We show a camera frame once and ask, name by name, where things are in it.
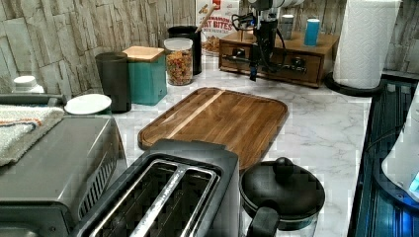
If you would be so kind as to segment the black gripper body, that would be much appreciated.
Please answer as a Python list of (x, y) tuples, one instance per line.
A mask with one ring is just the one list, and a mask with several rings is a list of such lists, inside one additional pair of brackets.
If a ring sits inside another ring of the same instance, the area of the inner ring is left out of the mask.
[(253, 35), (256, 41), (250, 49), (250, 69), (257, 70), (262, 64), (268, 70), (278, 70), (279, 65), (271, 61), (276, 42), (278, 21), (259, 21), (253, 19)]

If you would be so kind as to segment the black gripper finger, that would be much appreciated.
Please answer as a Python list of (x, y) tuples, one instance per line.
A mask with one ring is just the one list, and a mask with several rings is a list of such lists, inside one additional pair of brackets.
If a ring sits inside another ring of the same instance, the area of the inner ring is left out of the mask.
[(250, 80), (255, 81), (257, 78), (257, 73), (258, 73), (258, 65), (255, 63), (251, 63), (249, 65), (249, 68), (250, 68)]

